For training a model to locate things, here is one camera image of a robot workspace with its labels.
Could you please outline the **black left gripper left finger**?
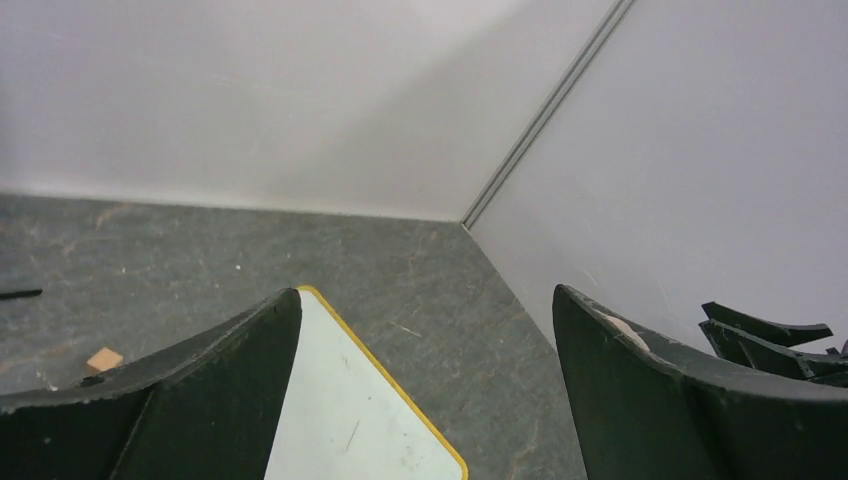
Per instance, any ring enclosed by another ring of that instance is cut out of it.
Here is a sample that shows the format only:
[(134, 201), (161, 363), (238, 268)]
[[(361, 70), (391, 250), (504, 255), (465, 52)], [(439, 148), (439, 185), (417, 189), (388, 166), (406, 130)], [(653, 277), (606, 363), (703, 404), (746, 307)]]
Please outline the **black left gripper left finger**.
[(5, 479), (261, 479), (302, 325), (287, 288), (58, 390), (1, 399)]

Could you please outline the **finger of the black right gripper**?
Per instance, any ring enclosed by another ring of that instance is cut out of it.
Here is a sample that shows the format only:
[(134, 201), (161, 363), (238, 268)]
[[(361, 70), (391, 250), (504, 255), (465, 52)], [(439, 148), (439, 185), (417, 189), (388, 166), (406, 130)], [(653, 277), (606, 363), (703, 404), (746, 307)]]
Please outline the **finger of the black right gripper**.
[(722, 325), (783, 347), (794, 347), (829, 338), (833, 332), (826, 324), (785, 325), (741, 313), (716, 302), (701, 306), (707, 318)]
[(846, 356), (794, 351), (713, 319), (699, 326), (721, 359), (785, 378), (847, 387)]

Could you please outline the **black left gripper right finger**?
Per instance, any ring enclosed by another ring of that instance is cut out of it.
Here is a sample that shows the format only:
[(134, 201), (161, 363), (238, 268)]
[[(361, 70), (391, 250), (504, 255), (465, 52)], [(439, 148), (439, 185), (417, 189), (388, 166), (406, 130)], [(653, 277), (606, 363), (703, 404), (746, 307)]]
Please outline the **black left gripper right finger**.
[(592, 479), (843, 479), (847, 387), (761, 372), (556, 287), (556, 349)]

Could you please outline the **yellow framed whiteboard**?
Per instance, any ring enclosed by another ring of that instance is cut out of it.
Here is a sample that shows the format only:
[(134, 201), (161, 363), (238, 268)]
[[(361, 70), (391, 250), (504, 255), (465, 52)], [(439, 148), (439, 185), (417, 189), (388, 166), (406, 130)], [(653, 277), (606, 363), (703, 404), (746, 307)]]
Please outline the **yellow framed whiteboard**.
[(265, 476), (466, 479), (469, 468), (313, 286)]

